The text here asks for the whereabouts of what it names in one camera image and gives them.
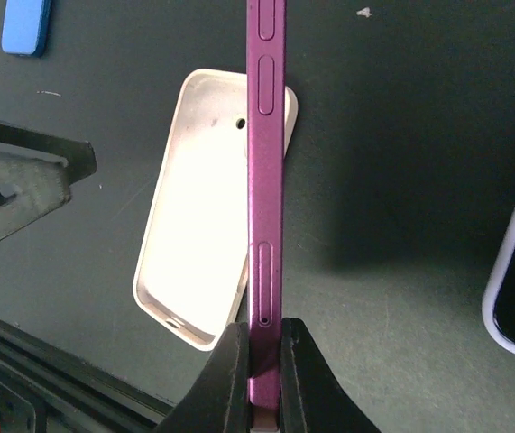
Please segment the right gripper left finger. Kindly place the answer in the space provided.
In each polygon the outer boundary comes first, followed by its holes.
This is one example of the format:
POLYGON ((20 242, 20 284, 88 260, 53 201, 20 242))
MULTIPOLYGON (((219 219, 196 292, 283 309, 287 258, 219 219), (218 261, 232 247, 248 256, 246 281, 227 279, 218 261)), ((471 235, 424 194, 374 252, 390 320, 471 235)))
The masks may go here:
POLYGON ((248 377, 248 325, 233 323, 226 327, 189 392, 154 430, 160 433, 248 432, 248 377))

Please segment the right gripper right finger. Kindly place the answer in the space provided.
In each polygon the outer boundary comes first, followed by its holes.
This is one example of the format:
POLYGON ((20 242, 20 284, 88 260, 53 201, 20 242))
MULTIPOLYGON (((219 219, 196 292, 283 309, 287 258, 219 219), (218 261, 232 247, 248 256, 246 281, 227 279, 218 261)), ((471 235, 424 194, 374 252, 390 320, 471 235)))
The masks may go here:
POLYGON ((282 320, 280 382, 283 432, 379 430, 345 393, 299 318, 282 320))

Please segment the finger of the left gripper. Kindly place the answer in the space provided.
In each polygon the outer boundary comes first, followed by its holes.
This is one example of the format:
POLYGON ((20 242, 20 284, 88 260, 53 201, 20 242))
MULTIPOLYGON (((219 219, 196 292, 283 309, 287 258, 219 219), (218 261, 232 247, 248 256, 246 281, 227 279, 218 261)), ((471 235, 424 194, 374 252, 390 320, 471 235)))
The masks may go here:
POLYGON ((0 121, 0 241, 69 203, 70 186, 96 171, 91 143, 0 121))

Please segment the pink phone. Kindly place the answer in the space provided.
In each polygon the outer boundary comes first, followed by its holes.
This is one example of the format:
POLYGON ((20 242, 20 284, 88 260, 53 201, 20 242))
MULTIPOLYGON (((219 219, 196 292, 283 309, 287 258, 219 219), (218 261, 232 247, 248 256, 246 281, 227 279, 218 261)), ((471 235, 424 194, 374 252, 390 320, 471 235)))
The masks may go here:
POLYGON ((280 408, 286 4, 247 4, 249 401, 280 408))

